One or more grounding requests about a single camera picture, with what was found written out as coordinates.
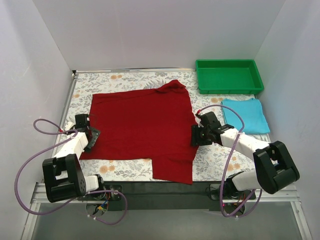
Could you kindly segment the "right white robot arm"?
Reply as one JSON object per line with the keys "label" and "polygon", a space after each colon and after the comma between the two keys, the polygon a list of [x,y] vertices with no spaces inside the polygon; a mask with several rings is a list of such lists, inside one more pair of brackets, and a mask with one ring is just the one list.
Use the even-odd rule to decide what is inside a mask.
{"label": "right white robot arm", "polygon": [[222,194],[237,199],[245,191],[262,189],[269,194],[300,179],[300,173],[281,141],[267,142],[240,133],[232,125],[222,125],[212,111],[196,116],[199,125],[191,127],[191,144],[194,147],[218,144],[231,148],[254,163],[254,170],[235,173],[224,179]]}

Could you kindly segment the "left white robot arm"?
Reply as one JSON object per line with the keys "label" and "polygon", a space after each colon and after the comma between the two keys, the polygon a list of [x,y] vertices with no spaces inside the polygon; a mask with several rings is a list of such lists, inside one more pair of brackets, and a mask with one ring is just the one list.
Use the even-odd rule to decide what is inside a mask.
{"label": "left white robot arm", "polygon": [[91,127],[88,114],[77,114],[71,129],[77,131],[76,136],[70,136],[54,157],[42,163],[47,199],[55,203],[89,192],[95,200],[101,200],[107,193],[102,177],[99,174],[84,176],[79,162],[82,153],[92,150],[100,131]]}

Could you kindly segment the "red t-shirt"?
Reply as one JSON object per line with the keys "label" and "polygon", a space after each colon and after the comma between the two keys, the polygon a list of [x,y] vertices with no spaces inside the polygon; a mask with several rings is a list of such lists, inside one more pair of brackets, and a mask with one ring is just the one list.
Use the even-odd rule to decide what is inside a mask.
{"label": "red t-shirt", "polygon": [[94,94],[89,114],[100,135],[82,160],[151,159],[153,178],[193,182],[196,119],[189,92],[178,80],[159,88]]}

